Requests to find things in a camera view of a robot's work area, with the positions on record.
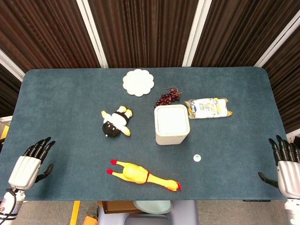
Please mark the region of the grey plastic stool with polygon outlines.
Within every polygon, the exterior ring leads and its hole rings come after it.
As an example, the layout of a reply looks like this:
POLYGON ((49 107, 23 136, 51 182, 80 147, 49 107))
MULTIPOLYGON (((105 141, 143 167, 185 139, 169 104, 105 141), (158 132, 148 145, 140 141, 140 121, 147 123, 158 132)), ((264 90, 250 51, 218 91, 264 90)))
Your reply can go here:
POLYGON ((172 201, 173 209, 166 214, 112 213, 99 209, 97 225, 199 225, 196 201, 172 201))

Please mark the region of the white square container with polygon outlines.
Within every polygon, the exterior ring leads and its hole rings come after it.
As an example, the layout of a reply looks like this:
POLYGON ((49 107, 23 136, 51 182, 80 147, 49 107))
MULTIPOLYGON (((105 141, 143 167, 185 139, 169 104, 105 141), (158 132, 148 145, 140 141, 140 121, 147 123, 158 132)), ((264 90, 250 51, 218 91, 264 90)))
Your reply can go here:
POLYGON ((159 145, 176 145, 190 132, 187 108, 184 105, 160 105, 154 109, 155 136, 159 145))

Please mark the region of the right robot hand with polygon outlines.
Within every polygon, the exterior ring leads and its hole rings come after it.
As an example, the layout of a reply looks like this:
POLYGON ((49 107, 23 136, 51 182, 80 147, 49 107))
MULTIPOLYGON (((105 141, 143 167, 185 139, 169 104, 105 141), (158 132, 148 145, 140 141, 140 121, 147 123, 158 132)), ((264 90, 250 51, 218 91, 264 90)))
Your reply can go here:
POLYGON ((279 135, 276 139, 270 138, 269 143, 275 159, 277 180, 268 178, 262 172, 258 172, 258 176, 263 182, 278 188, 284 197, 300 200, 300 148, 279 135))

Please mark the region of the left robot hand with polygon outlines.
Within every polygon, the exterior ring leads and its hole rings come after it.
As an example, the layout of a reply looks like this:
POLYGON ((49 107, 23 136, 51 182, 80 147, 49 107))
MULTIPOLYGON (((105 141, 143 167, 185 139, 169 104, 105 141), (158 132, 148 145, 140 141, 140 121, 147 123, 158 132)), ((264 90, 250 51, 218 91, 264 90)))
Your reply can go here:
POLYGON ((49 150, 55 144, 55 141, 50 141, 50 139, 51 137, 48 137, 38 141, 18 158, 8 180, 11 188, 25 191, 49 176, 53 170, 52 164, 43 174, 38 174, 38 172, 49 150))

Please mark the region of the yellow rubber chicken toy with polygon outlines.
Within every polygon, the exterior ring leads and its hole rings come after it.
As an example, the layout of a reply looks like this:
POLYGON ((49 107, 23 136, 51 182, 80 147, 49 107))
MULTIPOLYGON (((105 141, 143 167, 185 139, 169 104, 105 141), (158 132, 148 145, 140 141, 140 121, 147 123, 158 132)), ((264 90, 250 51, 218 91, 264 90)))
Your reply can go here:
POLYGON ((111 165, 120 165, 123 167, 121 173, 113 171, 111 168, 106 170, 106 173, 118 177, 124 181, 133 182, 136 184, 153 183, 160 185, 169 191, 182 190, 181 184, 175 180, 165 180, 150 173, 142 166, 121 162, 115 159, 110 160, 111 165))

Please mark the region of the black white plush duck toy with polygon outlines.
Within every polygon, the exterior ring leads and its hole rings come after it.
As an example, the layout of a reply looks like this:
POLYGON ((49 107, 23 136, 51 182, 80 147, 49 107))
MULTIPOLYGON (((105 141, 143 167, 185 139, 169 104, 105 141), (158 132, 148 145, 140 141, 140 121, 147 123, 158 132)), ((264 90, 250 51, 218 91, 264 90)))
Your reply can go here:
POLYGON ((102 130, 105 137, 114 138, 120 133, 123 133, 126 136, 131 136, 127 123, 133 116, 133 113, 129 108, 121 105, 118 110, 112 114, 102 111, 101 115, 103 117, 102 130))

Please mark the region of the light green plate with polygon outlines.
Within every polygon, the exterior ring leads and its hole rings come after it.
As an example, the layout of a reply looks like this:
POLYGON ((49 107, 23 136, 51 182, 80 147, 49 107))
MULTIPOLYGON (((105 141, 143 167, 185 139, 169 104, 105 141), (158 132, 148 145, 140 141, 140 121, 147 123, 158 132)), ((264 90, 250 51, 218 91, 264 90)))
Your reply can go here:
POLYGON ((134 206, 148 214, 166 214, 173 209, 173 203, 170 200, 149 200, 133 201, 134 206))

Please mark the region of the orange object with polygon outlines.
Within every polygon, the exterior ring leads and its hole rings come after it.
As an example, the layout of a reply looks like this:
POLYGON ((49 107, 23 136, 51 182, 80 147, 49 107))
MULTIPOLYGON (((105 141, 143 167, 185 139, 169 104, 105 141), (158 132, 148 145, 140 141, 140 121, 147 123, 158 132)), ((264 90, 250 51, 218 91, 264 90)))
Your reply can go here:
POLYGON ((98 225, 98 220, 96 218, 86 216, 82 225, 98 225))

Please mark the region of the brown cardboard box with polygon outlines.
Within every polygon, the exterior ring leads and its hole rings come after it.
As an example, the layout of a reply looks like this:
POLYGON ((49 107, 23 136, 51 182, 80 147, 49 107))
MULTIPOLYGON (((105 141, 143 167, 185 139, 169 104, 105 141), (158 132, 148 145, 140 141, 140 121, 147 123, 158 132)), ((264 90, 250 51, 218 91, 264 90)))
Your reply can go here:
POLYGON ((142 212, 135 207, 133 201, 97 201, 97 204, 105 214, 142 212))

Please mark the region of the blue table mat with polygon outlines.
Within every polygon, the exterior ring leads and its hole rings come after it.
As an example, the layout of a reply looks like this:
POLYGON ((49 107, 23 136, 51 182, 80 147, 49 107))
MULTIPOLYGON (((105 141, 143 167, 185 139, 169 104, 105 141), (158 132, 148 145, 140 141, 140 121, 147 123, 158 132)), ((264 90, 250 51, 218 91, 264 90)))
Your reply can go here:
POLYGON ((278 189, 258 172, 277 178, 269 139, 285 129, 267 72, 260 67, 150 68, 154 87, 142 97, 127 94, 126 68, 33 69, 26 73, 7 138, 0 153, 0 200, 17 159, 37 141, 51 137, 40 170, 51 174, 25 194, 28 200, 208 200, 281 199, 278 189), (229 117, 190 120, 190 132, 178 145, 155 140, 154 104, 175 86, 181 101, 227 98, 229 117), (120 106, 133 116, 120 133, 105 137, 102 111, 120 106), (200 162, 193 156, 201 155, 200 162), (123 167, 110 160, 142 166, 175 180, 182 190, 153 183, 136 184, 106 173, 123 167))

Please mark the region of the white scalloped plate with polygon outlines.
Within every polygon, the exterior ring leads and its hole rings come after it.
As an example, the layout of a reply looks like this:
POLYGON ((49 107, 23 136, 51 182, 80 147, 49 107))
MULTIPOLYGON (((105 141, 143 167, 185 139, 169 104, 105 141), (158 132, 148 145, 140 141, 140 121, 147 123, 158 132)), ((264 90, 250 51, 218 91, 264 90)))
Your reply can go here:
POLYGON ((141 97, 150 93, 154 87, 154 77, 147 70, 135 69, 123 77, 123 88, 129 95, 141 97))

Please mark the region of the dark red grape bunch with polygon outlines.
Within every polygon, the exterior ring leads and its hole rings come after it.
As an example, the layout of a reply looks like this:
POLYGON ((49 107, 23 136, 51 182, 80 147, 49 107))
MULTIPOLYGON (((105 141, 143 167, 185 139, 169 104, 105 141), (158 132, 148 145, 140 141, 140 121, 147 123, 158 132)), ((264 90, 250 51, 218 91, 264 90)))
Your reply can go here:
POLYGON ((168 93, 163 94, 160 98, 156 101, 154 108, 161 106, 161 105, 171 105, 173 102, 179 102, 180 96, 182 94, 181 91, 175 86, 163 88, 164 90, 168 90, 168 93))

